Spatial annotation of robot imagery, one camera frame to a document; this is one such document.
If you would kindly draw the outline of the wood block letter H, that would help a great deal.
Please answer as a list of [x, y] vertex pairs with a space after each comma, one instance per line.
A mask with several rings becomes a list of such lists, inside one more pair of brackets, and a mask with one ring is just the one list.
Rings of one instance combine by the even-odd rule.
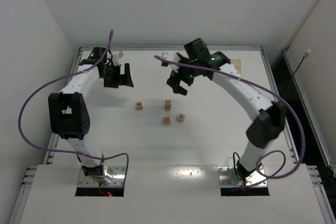
[[135, 108], [136, 108], [136, 110], [142, 110], [142, 109], [143, 109], [142, 102], [137, 102], [137, 103], [135, 104]]

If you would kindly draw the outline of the clear plastic block container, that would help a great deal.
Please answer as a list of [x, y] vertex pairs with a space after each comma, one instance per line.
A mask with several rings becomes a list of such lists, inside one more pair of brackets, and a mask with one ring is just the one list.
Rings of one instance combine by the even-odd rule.
[[232, 59], [231, 64], [234, 65], [234, 67], [236, 68], [236, 70], [239, 73], [242, 73], [242, 64], [241, 64], [241, 61], [239, 59]]

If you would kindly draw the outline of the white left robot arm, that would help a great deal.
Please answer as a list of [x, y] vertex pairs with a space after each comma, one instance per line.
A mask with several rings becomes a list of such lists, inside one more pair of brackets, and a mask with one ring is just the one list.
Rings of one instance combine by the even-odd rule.
[[77, 72], [58, 93], [48, 97], [50, 126], [53, 133], [65, 139], [76, 152], [84, 175], [100, 185], [113, 179], [112, 169], [104, 163], [104, 155], [90, 137], [90, 116], [85, 103], [91, 86], [103, 80], [106, 88], [133, 87], [130, 65], [122, 65], [121, 51], [95, 47], [88, 58], [80, 61]]

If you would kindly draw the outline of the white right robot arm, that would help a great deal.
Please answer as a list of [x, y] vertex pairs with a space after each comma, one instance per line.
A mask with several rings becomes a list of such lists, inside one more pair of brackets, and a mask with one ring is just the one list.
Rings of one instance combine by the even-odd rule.
[[194, 78], [207, 77], [230, 94], [248, 114], [252, 123], [246, 130], [248, 138], [243, 155], [237, 162], [236, 176], [242, 181], [252, 174], [266, 154], [267, 149], [285, 127], [286, 105], [262, 95], [252, 85], [240, 81], [241, 74], [222, 52], [210, 53], [200, 38], [184, 45], [187, 56], [175, 53], [165, 57], [162, 66], [171, 66], [167, 84], [174, 93], [186, 95], [180, 83], [191, 86]]

